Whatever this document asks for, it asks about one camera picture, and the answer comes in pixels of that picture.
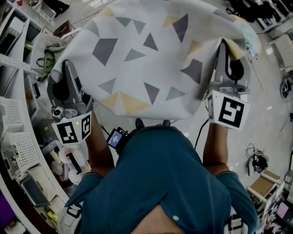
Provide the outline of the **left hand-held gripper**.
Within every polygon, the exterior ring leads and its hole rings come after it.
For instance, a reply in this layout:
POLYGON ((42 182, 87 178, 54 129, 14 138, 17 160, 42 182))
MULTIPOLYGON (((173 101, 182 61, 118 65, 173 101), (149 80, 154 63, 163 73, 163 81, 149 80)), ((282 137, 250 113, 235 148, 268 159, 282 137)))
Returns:
POLYGON ((70 60, 62 62, 60 72, 51 71, 47 93, 52 105, 52 127, 61 144, 80 144, 91 133, 93 100, 81 88, 70 60))

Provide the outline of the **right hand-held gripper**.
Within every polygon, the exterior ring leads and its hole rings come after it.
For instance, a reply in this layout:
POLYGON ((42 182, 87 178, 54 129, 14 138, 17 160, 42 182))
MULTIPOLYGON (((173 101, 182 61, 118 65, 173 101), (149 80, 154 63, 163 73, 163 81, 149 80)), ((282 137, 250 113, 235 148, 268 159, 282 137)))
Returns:
POLYGON ((222 40, 217 52, 213 79, 208 86, 208 121, 242 130, 250 110, 250 68, 245 58, 236 59, 222 40))

